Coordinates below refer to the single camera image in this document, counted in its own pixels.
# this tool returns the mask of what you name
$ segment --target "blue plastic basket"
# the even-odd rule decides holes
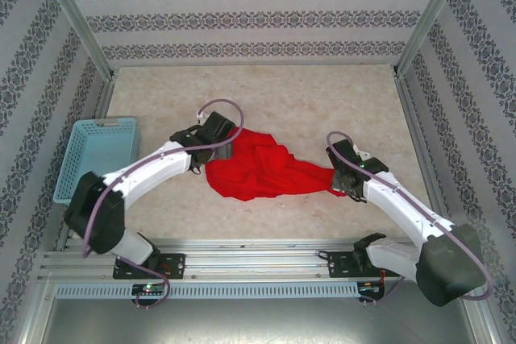
[[[138,158],[139,130],[133,118],[81,120],[73,125],[54,202],[68,205],[81,176],[118,171]]]

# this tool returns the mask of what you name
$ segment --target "floor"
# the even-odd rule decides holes
[[[347,132],[428,202],[388,65],[122,68],[108,116],[137,119],[141,157],[195,124],[196,110],[221,97],[242,107],[245,127],[273,134],[298,159],[323,167],[331,166],[327,133]],[[214,109],[238,122],[230,106]],[[220,197],[193,173],[141,197],[127,211],[126,225],[148,238],[405,237],[373,204],[326,192],[242,202]]]

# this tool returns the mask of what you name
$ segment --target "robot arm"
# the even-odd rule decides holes
[[[86,173],[77,184],[64,221],[85,238],[95,203],[114,184],[98,208],[88,244],[99,254],[109,252],[154,270],[160,252],[143,235],[125,227],[125,211],[138,198],[167,179],[189,170],[198,170],[201,165],[222,158],[220,155],[227,158],[231,154],[230,144],[218,149],[193,150],[192,147],[220,143],[234,129],[233,122],[213,112],[202,125],[177,132],[151,155],[126,168],[104,176]]]
[[[380,160],[362,160],[348,139],[334,143],[332,147],[348,163],[359,167],[350,168],[327,148],[335,168],[332,187],[345,192],[354,201],[370,201],[380,207],[414,244],[400,244],[383,234],[370,235],[355,244],[353,257],[359,267],[373,266],[394,271],[417,283],[427,299],[438,306],[485,283],[482,270],[446,235],[455,236],[481,259],[480,241],[471,226],[456,226],[428,209],[402,187]]]

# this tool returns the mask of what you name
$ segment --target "cable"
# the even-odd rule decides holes
[[[377,306],[378,304],[381,304],[383,302],[385,302],[385,300],[387,300],[388,298],[390,298],[395,292],[397,292],[397,290],[400,288],[400,285],[403,283],[403,281],[405,280],[405,277],[404,276],[401,276],[397,281],[396,281],[396,284],[394,284],[394,286],[387,292],[387,294],[385,294],[380,300],[375,300],[374,298],[370,297],[370,296],[365,296],[363,294],[360,294],[360,297],[359,298],[364,298],[365,300],[369,300],[371,301],[374,306]]]
[[[165,157],[165,156],[168,156],[168,155],[172,155],[172,154],[178,153],[178,152],[201,151],[201,150],[205,150],[205,149],[215,149],[215,148],[218,148],[218,147],[223,147],[226,144],[231,143],[233,140],[235,140],[240,135],[240,132],[242,132],[243,123],[244,123],[243,111],[240,108],[240,106],[238,106],[235,102],[233,102],[231,100],[228,100],[226,98],[217,98],[215,100],[207,102],[206,104],[204,104],[201,107],[201,109],[199,109],[198,115],[200,115],[208,106],[211,106],[211,105],[213,105],[213,104],[215,104],[217,102],[225,102],[227,104],[233,105],[238,110],[239,116],[240,116],[240,124],[239,124],[239,127],[238,127],[237,131],[229,139],[221,141],[220,143],[208,144],[208,145],[196,145],[194,147],[176,148],[176,149],[171,149],[169,151],[165,151],[165,152],[160,153],[160,154],[156,154],[156,155],[154,155],[152,157],[149,157],[148,159],[141,160],[139,163],[136,163],[134,166],[132,166],[131,168],[127,169],[127,171],[125,171],[122,175],[120,175],[115,180],[113,180],[113,182],[111,184],[109,184],[106,187],[106,189],[104,189],[104,191],[102,191],[102,193],[98,197],[97,201],[95,202],[95,206],[94,206],[93,210],[91,211],[91,215],[89,216],[88,225],[86,226],[86,231],[85,231],[85,234],[84,234],[84,238],[82,240],[82,248],[81,248],[82,258],[87,258],[89,256],[89,253],[91,252],[91,249],[89,249],[89,239],[91,237],[91,231],[92,231],[92,229],[94,227],[95,218],[97,217],[97,213],[98,213],[98,211],[100,209],[100,206],[102,205],[102,202],[104,201],[104,199],[106,199],[108,193],[110,193],[117,184],[121,183],[123,181],[123,179],[127,178],[129,175],[131,175],[137,169],[142,168],[145,164],[148,164],[148,163],[150,163],[150,162],[152,162],[154,160],[157,160],[157,159],[160,159],[162,157]],[[137,263],[134,263],[134,262],[132,262],[132,261],[130,261],[128,259],[125,259],[123,257],[119,257],[119,258],[123,262],[128,263],[131,266],[136,267],[137,269],[143,270],[143,271],[145,271],[145,272],[147,272],[149,274],[152,274],[153,276],[159,277],[159,278],[164,280],[164,283],[165,283],[165,285],[166,285],[166,287],[168,289],[167,290],[167,294],[165,296],[163,296],[162,298],[160,298],[155,304],[153,304],[153,305],[151,305],[149,307],[146,307],[146,309],[153,308],[154,306],[157,306],[161,302],[163,302],[163,300],[166,300],[166,298],[169,296],[169,293],[170,293],[170,283],[169,283],[169,280],[165,276],[161,275],[160,273],[158,273],[156,271],[153,271],[153,270],[147,269],[145,267],[142,267],[142,266],[138,265]],[[140,304],[138,304],[138,299],[139,299],[139,295],[136,297],[136,306],[140,307]]]
[[[480,295],[480,296],[468,296],[468,295],[463,295],[461,298],[463,298],[464,300],[470,300],[470,301],[480,301],[480,300],[485,300],[487,299],[489,296],[491,296],[493,294],[493,291],[494,291],[494,286],[493,286],[493,278],[491,277],[491,275],[489,274],[489,271],[487,270],[487,267],[485,267],[485,265],[476,257],[476,255],[474,255],[472,253],[471,250],[469,250],[455,235],[453,235],[452,233],[450,233],[450,231],[448,231],[443,225],[441,225],[440,223],[438,223],[429,213],[427,213],[424,209],[421,208],[420,205],[418,205],[415,201],[413,201],[406,193],[404,193],[403,191],[401,190],[398,190],[397,189],[397,186],[395,186],[394,184],[388,182],[387,180],[385,179],[382,179],[381,177],[377,176],[377,175],[374,175],[372,174],[371,172],[369,171],[366,171],[365,169],[359,167],[358,165],[355,165],[354,163],[352,163],[351,161],[349,161],[348,159],[346,159],[345,157],[343,157],[342,155],[340,155],[337,150],[335,149],[335,147],[333,146],[333,144],[331,143],[331,136],[332,135],[341,135],[343,136],[344,138],[348,139],[351,144],[353,144],[353,141],[351,140],[351,138],[346,135],[345,133],[343,132],[340,132],[340,131],[332,131],[330,133],[328,133],[328,136],[326,137],[326,141],[328,143],[328,146],[330,147],[331,151],[333,153],[335,153],[335,155],[340,159],[342,160],[348,167],[350,168],[353,168],[354,170],[370,177],[371,179],[374,179],[374,180],[377,180],[379,181],[380,183],[384,184],[385,186],[389,187],[390,189],[392,189],[395,193],[397,193],[398,195],[400,195],[403,199],[405,199],[410,205],[412,205],[412,207],[414,207],[414,209],[416,209],[427,221],[431,222],[433,225],[435,225],[435,227],[437,227],[437,229],[439,231],[442,231],[443,234],[445,234],[447,237],[449,237],[458,247],[460,247],[460,249],[466,253],[466,255],[478,266],[478,268],[482,271],[482,274],[484,275],[485,277],[485,281],[487,282],[487,290],[485,291],[484,294]]]
[[[385,269],[380,269],[380,288],[385,287]]]

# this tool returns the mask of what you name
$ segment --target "patterned wallpaper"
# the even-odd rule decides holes
[[[395,64],[428,0],[77,0],[114,68]]]
[[[73,124],[103,79],[57,0],[0,0],[0,343],[13,338],[63,207],[52,194]]]
[[[514,6],[447,0],[405,75],[448,215],[481,238],[503,342],[516,342]]]

